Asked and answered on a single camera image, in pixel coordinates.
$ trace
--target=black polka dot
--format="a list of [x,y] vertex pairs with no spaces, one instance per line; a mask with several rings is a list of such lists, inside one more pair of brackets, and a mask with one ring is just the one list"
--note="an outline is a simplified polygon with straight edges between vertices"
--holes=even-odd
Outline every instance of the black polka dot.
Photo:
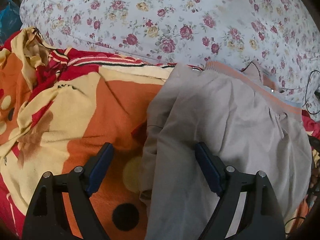
[[114,209],[112,221],[119,230],[129,231],[138,225],[139,211],[133,204],[121,204]]
[[14,112],[14,108],[11,108],[9,114],[8,114],[8,120],[12,121],[12,117],[13,117],[13,112]]

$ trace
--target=blue bag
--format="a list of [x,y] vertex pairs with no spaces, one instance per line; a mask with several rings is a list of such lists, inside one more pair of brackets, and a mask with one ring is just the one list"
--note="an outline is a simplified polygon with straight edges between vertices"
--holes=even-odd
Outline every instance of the blue bag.
[[7,0],[6,8],[0,11],[0,45],[3,45],[11,34],[20,30],[22,22],[19,10],[18,5],[12,0]]

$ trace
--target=orange blanket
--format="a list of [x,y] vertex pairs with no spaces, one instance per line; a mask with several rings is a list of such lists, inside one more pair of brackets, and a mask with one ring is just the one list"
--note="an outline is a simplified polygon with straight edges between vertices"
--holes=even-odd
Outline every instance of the orange blanket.
[[[170,70],[114,54],[54,50],[33,28],[7,43],[0,51],[0,218],[7,226],[21,237],[45,171],[67,173],[110,142],[114,159],[90,200],[111,239],[142,240],[147,216],[138,189],[141,124]],[[72,231],[81,237],[64,197]]]

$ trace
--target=floral bedsheet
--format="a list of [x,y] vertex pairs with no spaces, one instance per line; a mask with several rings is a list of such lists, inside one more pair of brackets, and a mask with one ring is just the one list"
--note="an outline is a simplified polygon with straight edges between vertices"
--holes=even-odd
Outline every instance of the floral bedsheet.
[[[61,48],[236,69],[257,59],[302,104],[319,69],[319,30],[301,0],[23,0],[20,17]],[[307,98],[319,81],[314,74]]]

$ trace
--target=blue gripper pad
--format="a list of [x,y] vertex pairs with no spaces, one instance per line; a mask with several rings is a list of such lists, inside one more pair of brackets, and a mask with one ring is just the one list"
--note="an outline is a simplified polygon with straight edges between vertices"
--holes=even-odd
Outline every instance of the blue gripper pad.
[[85,190],[89,197],[98,191],[104,177],[106,176],[113,158],[113,145],[111,143],[105,143],[95,158],[98,158],[98,161],[89,174],[89,184]]
[[196,160],[212,192],[220,197],[225,190],[225,165],[219,157],[213,155],[205,143],[195,146]]

